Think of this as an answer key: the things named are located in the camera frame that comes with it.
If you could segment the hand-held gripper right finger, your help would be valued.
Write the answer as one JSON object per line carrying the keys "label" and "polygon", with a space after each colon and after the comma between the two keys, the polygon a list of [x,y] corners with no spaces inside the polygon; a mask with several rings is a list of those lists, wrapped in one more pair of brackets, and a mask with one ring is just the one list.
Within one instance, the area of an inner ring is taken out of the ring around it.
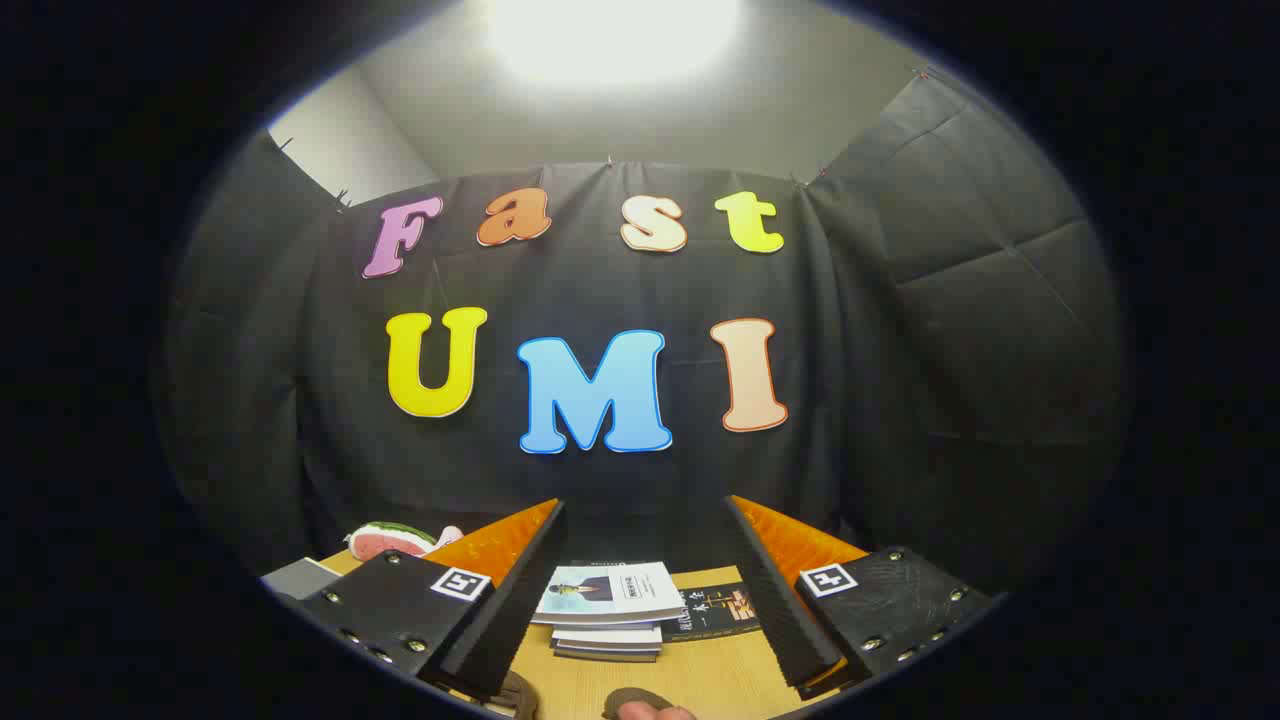
{"label": "hand-held gripper right finger", "polygon": [[724,509],[735,566],[785,682],[804,700],[925,657],[992,605],[914,550],[860,550],[736,495]]}

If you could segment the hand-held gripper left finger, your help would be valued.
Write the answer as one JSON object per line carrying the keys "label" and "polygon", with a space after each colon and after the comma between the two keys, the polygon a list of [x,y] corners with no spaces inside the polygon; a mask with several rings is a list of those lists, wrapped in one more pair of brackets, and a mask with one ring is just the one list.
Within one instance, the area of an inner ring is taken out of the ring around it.
{"label": "hand-held gripper left finger", "polygon": [[404,678],[500,691],[566,537],[550,498],[421,559],[384,550],[298,602],[321,633]]}

